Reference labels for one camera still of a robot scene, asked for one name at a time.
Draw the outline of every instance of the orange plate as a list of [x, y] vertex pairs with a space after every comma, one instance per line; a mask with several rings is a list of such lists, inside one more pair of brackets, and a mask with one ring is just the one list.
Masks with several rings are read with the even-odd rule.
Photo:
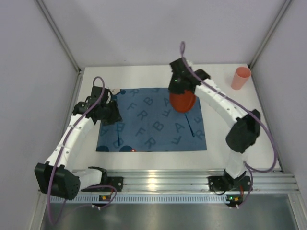
[[196, 102], [196, 96], [191, 91], [185, 91], [184, 94], [169, 93], [169, 102], [179, 113], [186, 113]]

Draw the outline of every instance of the robotic arm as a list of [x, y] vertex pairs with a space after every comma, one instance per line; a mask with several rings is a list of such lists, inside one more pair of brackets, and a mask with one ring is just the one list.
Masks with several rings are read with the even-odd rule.
[[[231, 151], [224, 171], [223, 181], [227, 184], [228, 189], [237, 187], [246, 173], [244, 160], [247, 158], [247, 153], [245, 150], [255, 143], [260, 134], [260, 125], [241, 108], [236, 107], [222, 97], [219, 92], [224, 95], [225, 93], [202, 69], [194, 73], [216, 89], [217, 92], [212, 91], [194, 78], [184, 65], [182, 58], [173, 61], [170, 66], [173, 75], [168, 87], [169, 92], [183, 94], [185, 91], [191, 91], [210, 105], [231, 128], [226, 136], [226, 143]], [[260, 119], [260, 113], [256, 109], [251, 112]]]
[[72, 200], [77, 196], [79, 190], [94, 184], [106, 183], [106, 170], [98, 167], [89, 167], [76, 173], [71, 172], [81, 145], [96, 122], [100, 120], [104, 125], [110, 125], [122, 120], [117, 102], [111, 100], [110, 91], [105, 89], [97, 105], [78, 122], [77, 126], [74, 125], [97, 101], [101, 92], [101, 87], [93, 86], [91, 96], [87, 97], [85, 102], [78, 102], [75, 105], [70, 123], [57, 147], [44, 164], [38, 163], [36, 165], [35, 175], [42, 193], [47, 193], [51, 172], [56, 165], [56, 159], [61, 148], [63, 148], [62, 156], [54, 174], [51, 195]]

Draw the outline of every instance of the cartoon print on mat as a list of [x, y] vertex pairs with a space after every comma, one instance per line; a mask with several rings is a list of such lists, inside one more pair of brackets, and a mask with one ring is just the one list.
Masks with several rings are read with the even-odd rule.
[[96, 151], [155, 152], [207, 150], [199, 99], [176, 112], [167, 88], [111, 90], [122, 122], [100, 126]]

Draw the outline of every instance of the pink cup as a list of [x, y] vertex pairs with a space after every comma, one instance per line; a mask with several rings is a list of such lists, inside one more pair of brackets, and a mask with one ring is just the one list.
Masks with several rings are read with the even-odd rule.
[[239, 90], [251, 76], [251, 71], [247, 67], [239, 67], [236, 69], [234, 78], [231, 83], [231, 88]]

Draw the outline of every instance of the wall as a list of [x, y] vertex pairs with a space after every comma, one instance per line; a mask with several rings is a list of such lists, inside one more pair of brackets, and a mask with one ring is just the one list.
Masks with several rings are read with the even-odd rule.
[[44, 0], [78, 64], [248, 63], [284, 0]]
[[34, 167], [59, 141], [76, 72], [33, 0], [0, 1], [0, 223], [26, 229]]
[[307, 204], [307, 1], [295, 0], [256, 66], [254, 79], [280, 149]]

